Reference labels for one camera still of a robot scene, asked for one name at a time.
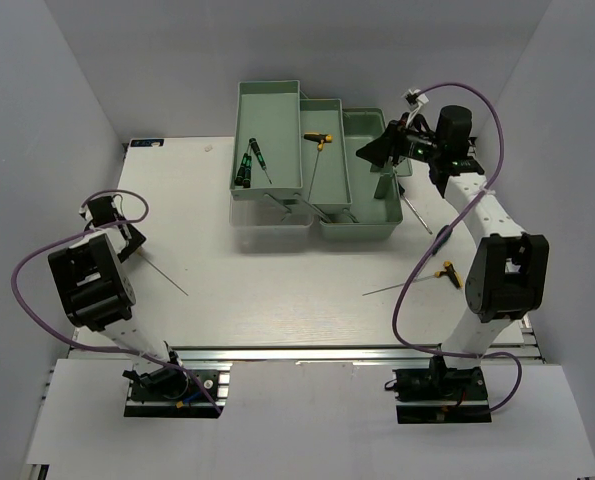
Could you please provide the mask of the yellow black T-handle hex key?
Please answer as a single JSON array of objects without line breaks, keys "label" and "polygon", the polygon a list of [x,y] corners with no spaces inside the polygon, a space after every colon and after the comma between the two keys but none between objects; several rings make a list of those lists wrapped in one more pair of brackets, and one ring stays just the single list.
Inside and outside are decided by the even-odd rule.
[{"label": "yellow black T-handle hex key", "polygon": [[[419,282],[428,281],[431,279],[439,279],[442,277],[447,278],[451,282],[451,284],[458,290],[461,290],[464,286],[461,276],[455,269],[453,263],[450,261],[445,261],[443,263],[443,268],[439,271],[434,272],[433,274],[425,275],[422,277],[416,277],[413,280],[413,283],[419,283]],[[405,283],[400,283],[400,284],[395,284],[395,285],[391,285],[388,287],[383,287],[383,288],[380,288],[377,290],[363,293],[363,296],[369,296],[369,295],[373,295],[373,294],[377,294],[377,293],[381,293],[381,292],[385,292],[385,291],[389,291],[389,290],[394,290],[396,288],[403,287],[404,285],[405,285]]]}]

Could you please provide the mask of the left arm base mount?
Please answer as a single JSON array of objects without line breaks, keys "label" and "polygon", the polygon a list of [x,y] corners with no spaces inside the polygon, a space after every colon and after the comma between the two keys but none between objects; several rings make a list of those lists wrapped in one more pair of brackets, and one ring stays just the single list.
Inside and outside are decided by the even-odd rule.
[{"label": "left arm base mount", "polygon": [[220,372],[216,369],[194,371],[200,386],[187,373],[160,367],[150,374],[139,375],[124,370],[128,391],[123,416],[157,419],[217,419]]}]

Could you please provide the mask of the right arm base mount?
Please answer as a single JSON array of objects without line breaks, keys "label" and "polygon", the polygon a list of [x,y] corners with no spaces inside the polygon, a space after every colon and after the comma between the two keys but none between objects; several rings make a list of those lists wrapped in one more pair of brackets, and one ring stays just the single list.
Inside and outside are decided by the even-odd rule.
[{"label": "right arm base mount", "polygon": [[406,425],[492,422],[488,391],[479,367],[449,369],[438,382],[430,368],[398,369],[384,390],[395,395],[397,422]]}]

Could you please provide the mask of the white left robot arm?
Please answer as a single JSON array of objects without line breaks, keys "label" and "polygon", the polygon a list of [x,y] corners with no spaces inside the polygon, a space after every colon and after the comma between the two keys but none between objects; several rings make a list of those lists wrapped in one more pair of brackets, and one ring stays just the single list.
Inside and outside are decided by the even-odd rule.
[{"label": "white left robot arm", "polygon": [[133,352],[127,378],[168,399],[182,396],[188,374],[179,357],[158,335],[138,322],[132,307],[135,291],[123,263],[146,237],[125,222],[113,195],[87,201],[84,237],[48,255],[58,296],[71,324],[96,332],[122,350]]}]

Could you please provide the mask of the green plastic toolbox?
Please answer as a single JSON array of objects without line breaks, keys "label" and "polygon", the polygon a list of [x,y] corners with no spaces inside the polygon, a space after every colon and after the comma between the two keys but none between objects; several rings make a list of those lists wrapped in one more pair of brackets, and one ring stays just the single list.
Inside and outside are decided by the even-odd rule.
[{"label": "green plastic toolbox", "polygon": [[389,239],[404,219],[399,173],[358,154],[385,130],[381,109],[309,98],[297,80],[240,82],[231,226],[250,245],[296,240],[313,225],[326,241]]}]

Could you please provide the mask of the small green black precision screwdriver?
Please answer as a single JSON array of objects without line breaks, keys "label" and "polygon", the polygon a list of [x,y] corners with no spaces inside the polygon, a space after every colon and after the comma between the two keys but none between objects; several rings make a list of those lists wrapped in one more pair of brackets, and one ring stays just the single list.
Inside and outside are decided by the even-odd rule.
[{"label": "small green black precision screwdriver", "polygon": [[249,153],[245,153],[242,156],[239,168],[236,172],[234,185],[241,186],[243,188],[251,187],[252,177],[252,157]]}]

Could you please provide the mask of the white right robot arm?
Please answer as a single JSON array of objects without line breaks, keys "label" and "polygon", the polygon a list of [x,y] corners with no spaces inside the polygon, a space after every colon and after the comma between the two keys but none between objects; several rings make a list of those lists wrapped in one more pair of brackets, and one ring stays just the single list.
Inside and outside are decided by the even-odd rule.
[{"label": "white right robot arm", "polygon": [[476,245],[465,283],[466,311],[451,335],[426,351],[427,368],[397,373],[396,390],[402,400],[465,395],[497,337],[540,307],[549,256],[547,239],[528,233],[497,200],[493,184],[501,171],[487,175],[476,160],[471,111],[445,106],[435,128],[429,128],[421,115],[428,92],[407,91],[408,113],[390,122],[380,137],[357,152],[378,167],[396,166],[403,159],[426,163],[431,183],[458,213],[423,254],[414,275],[459,224],[466,226]]}]

